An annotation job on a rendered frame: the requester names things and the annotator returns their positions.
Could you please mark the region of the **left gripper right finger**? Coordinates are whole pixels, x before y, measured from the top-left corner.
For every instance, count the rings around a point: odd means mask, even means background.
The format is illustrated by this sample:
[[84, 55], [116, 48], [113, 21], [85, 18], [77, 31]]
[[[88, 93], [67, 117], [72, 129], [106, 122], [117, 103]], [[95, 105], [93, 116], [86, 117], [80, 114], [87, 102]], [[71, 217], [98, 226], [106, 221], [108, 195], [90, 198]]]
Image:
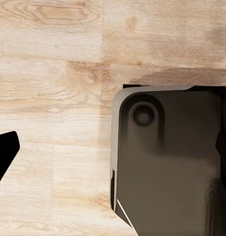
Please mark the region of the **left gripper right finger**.
[[226, 163], [226, 131], [219, 131], [216, 139], [215, 148]]

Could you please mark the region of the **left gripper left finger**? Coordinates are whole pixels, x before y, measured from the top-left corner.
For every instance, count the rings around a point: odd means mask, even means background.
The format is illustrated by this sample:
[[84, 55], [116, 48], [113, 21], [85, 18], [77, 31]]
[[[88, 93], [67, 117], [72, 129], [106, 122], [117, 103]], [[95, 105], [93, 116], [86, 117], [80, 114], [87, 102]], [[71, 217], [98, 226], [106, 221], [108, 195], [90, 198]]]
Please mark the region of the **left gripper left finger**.
[[0, 181], [20, 149], [16, 131], [0, 134]]

